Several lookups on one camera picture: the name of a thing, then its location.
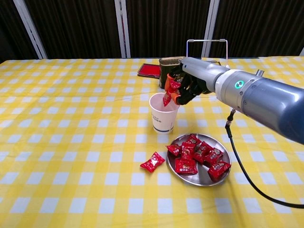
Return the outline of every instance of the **robotic arm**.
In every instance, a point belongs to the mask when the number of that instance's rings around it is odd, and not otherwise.
[[[304,144],[304,89],[237,69],[186,57],[171,77],[185,74],[174,102],[185,105],[195,96],[215,92],[218,100]]]

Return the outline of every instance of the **green indicator light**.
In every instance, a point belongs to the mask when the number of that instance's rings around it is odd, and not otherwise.
[[[237,81],[234,86],[236,89],[240,89],[243,87],[243,85],[244,85],[244,81],[240,80],[240,81]]]

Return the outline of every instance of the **metal handle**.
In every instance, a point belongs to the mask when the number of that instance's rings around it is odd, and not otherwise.
[[[186,57],[188,57],[188,43],[205,42],[205,41],[226,42],[226,67],[229,68],[229,66],[228,66],[228,40],[226,40],[226,39],[188,39],[187,44],[186,44]]]
[[[263,77],[264,70],[257,70],[256,76]]]

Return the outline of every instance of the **black cable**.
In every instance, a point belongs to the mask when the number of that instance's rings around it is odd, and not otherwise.
[[[263,197],[265,197],[266,199],[274,202],[274,203],[277,203],[277,204],[280,204],[280,205],[283,205],[283,206],[286,206],[286,207],[291,207],[291,208],[301,208],[301,209],[304,209],[304,204],[295,204],[295,203],[288,203],[288,202],[284,202],[284,201],[280,201],[278,199],[274,199],[268,195],[266,195],[264,192],[262,192],[253,182],[252,180],[249,178],[239,156],[238,156],[238,152],[234,146],[234,143],[233,143],[233,139],[232,139],[232,133],[231,133],[231,130],[230,130],[230,125],[231,125],[231,122],[233,120],[233,115],[235,113],[235,109],[233,109],[229,115],[229,117],[227,118],[227,123],[226,123],[226,131],[227,131],[227,134],[228,134],[228,137],[230,139],[230,142],[231,142],[231,146],[232,146],[232,149],[233,149],[233,152],[237,158],[237,161],[238,161],[238,164],[240,165],[241,167],[241,170],[243,171],[246,179],[248,180],[248,182],[250,183],[250,185]]]

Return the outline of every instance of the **metal tin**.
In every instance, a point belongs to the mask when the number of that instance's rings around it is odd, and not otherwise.
[[[161,66],[161,75],[160,75],[160,88],[165,88],[165,83],[167,80],[167,74],[174,68],[177,67],[180,64],[180,60],[185,58],[184,56],[178,56],[178,57],[167,57],[167,58],[161,58],[159,60],[160,66]]]
[[[206,143],[208,143],[210,146],[212,147],[216,147],[219,150],[221,150],[224,155],[222,158],[222,161],[227,162],[231,165],[231,159],[230,156],[226,150],[226,148],[216,139],[205,135],[205,134],[194,134],[198,139],[200,139],[201,141],[205,141]],[[181,145],[184,141],[186,141],[189,138],[190,134],[184,134],[179,136],[178,138],[176,138],[175,140],[173,140],[173,142],[171,144],[178,144]],[[178,174],[177,172],[175,172],[175,159],[178,157],[175,157],[173,154],[171,154],[169,151],[167,152],[167,165],[170,167],[170,169],[172,170],[172,172],[177,175],[179,178],[183,179],[184,181],[193,184],[193,185],[197,185],[197,186],[214,186],[217,184],[220,184],[221,182],[224,181],[224,179],[228,176],[228,174],[230,173],[230,169],[225,172],[223,174],[223,176],[221,177],[221,179],[218,182],[213,182],[208,174],[208,167],[205,165],[201,165],[200,163],[197,163],[197,169],[198,169],[198,173],[195,175],[191,175],[191,174]]]

